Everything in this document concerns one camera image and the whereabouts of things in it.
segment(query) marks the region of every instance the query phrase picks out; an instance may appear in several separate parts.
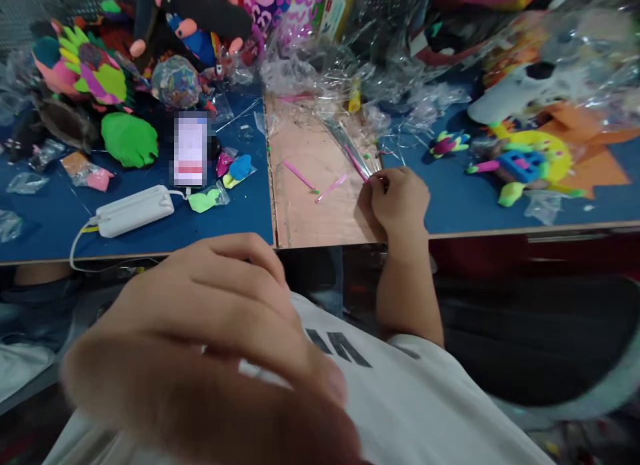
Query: metal grid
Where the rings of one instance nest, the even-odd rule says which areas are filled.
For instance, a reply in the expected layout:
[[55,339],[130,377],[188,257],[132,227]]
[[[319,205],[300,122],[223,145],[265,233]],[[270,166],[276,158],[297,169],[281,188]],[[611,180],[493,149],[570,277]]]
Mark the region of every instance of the metal grid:
[[[29,27],[37,20],[55,18],[70,23],[74,17],[92,19],[103,0],[0,0],[0,60],[33,40]],[[133,4],[135,0],[124,0]]]

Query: pink stick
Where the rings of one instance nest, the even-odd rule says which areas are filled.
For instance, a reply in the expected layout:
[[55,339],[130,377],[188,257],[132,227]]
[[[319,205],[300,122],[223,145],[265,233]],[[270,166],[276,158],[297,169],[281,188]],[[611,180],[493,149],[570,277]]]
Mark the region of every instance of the pink stick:
[[349,158],[351,159],[351,163],[355,167],[355,170],[360,174],[360,178],[362,179],[362,181],[363,182],[368,181],[369,177],[367,177],[367,175],[365,174],[365,171],[360,168],[360,165],[358,164],[358,161],[355,159],[355,157],[353,156],[353,154],[351,153],[349,148],[345,147],[345,150],[347,151],[347,154],[349,154]]
[[283,161],[282,163],[291,172],[295,173],[296,176],[298,177],[298,179],[302,180],[305,183],[305,185],[307,185],[307,187],[309,187],[311,190],[315,190],[315,187],[313,185],[311,185],[307,179],[305,179],[305,177],[298,171],[298,169],[296,169],[293,165],[291,165],[287,161]]
[[327,190],[325,190],[324,192],[322,192],[322,195],[320,197],[318,197],[317,199],[315,199],[316,203],[320,203],[320,201],[322,200],[322,198],[328,194],[331,191],[334,191],[335,189],[337,189],[338,187],[340,187],[345,180],[347,180],[347,174],[344,174],[342,177],[340,177],[339,179],[337,179],[333,185],[331,185]]

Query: hand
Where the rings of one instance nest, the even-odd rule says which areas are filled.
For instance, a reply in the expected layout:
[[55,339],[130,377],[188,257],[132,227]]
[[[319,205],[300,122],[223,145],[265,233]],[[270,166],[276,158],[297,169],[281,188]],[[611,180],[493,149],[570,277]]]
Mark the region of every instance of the hand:
[[[257,235],[201,240],[125,286],[66,355],[63,383],[106,427],[186,462],[359,464],[344,376],[289,294]],[[294,390],[239,374],[239,358]]]
[[408,167],[384,169],[371,175],[373,214],[388,236],[425,230],[431,195],[427,185]]

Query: smartphone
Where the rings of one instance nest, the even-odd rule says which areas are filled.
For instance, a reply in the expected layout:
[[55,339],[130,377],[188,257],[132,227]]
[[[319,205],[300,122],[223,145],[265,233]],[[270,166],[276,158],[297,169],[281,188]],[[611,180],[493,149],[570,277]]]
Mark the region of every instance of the smartphone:
[[178,112],[174,119],[174,187],[202,187],[207,183],[208,112]]

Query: green clay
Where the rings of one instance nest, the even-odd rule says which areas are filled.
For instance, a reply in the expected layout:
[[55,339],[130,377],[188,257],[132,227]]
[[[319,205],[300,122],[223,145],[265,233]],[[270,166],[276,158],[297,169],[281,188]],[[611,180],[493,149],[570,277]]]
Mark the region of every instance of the green clay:
[[102,119],[102,137],[111,156],[123,167],[137,169],[150,165],[158,157],[158,134],[138,117],[122,112],[105,115]]
[[189,205],[191,205],[191,210],[202,213],[208,211],[211,207],[215,207],[220,194],[221,192],[218,189],[211,189],[207,194],[199,193],[189,195],[187,200],[189,201]]
[[105,0],[102,1],[102,3],[100,4],[100,7],[102,7],[102,10],[104,10],[104,12],[111,12],[111,13],[120,13],[120,6],[115,2],[115,0]]

